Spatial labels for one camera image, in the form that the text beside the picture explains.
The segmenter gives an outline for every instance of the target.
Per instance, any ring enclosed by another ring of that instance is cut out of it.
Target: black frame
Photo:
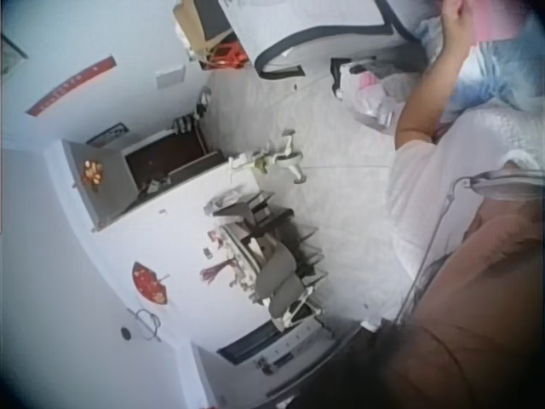
[[[317,38],[332,37],[341,34],[363,34],[368,36],[392,35],[394,34],[393,28],[395,28],[399,35],[405,40],[412,43],[418,43],[418,39],[403,26],[403,23],[395,14],[390,4],[388,4],[387,0],[376,0],[376,6],[382,14],[384,24],[379,26],[319,26],[303,30],[302,32],[296,32],[266,49],[255,59],[254,67],[257,74],[261,78],[269,80],[304,77],[305,72],[301,66],[294,66],[293,68],[288,68],[279,72],[264,72],[263,70],[269,61],[277,55],[281,55],[284,51],[292,47]]]
[[[218,349],[219,356],[237,366],[270,347],[284,335],[289,334],[296,326],[280,332],[272,321],[268,321],[239,340]]]

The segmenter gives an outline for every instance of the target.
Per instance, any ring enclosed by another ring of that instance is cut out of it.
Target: red object
[[[224,262],[221,262],[219,264],[216,264],[215,266],[205,268],[204,270],[201,270],[201,279],[203,281],[206,281],[208,285],[212,284],[212,281],[215,280],[217,275],[220,273],[220,271],[227,267],[235,267],[237,265],[237,261],[234,258],[231,258],[229,260],[225,260]]]
[[[222,43],[215,47],[209,58],[211,68],[242,68],[250,59],[238,41]]]
[[[86,83],[90,79],[101,75],[103,72],[111,70],[116,65],[117,63],[115,59],[112,56],[109,56],[104,60],[99,61],[88,68],[85,68],[83,71],[78,72],[73,77],[68,78],[64,83],[46,94],[44,98],[34,104],[34,106],[26,111],[26,113],[33,117],[37,117],[40,113],[56,103],[60,98],[68,94],[70,91],[73,91],[81,84]]]
[[[164,305],[167,303],[167,287],[161,284],[157,275],[146,266],[135,262],[133,266],[133,281],[136,290],[148,301]]]

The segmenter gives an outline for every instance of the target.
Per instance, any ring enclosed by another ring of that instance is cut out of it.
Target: red fan decoration
[[[148,267],[135,262],[133,266],[133,281],[138,292],[148,301],[164,305],[167,303],[167,287],[161,281],[168,278],[157,279],[157,275]]]

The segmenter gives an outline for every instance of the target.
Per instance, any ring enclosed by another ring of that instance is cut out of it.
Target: chair backrest
[[[270,298],[291,275],[295,276],[297,263],[290,250],[277,243],[271,260],[261,269],[255,279],[255,293],[263,300]]]
[[[269,314],[274,319],[282,318],[290,309],[290,306],[300,301],[305,292],[305,286],[295,274],[288,276],[282,285],[275,291],[269,304]]]

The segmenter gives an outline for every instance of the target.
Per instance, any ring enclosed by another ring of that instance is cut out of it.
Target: chair
[[[273,257],[257,274],[255,294],[268,306],[273,322],[283,331],[322,310],[309,300],[318,283],[327,274],[321,274],[310,283],[300,278],[298,266],[290,250],[280,242]]]
[[[273,232],[295,214],[292,209],[283,209],[278,214],[272,213],[268,209],[268,201],[271,197],[271,193],[265,196],[264,192],[259,192],[247,202],[237,202],[215,211],[213,216],[241,216],[250,231],[250,234],[242,238],[241,241],[244,245],[248,245],[252,239],[259,239],[265,234]],[[260,219],[258,215],[262,212],[266,216]]]

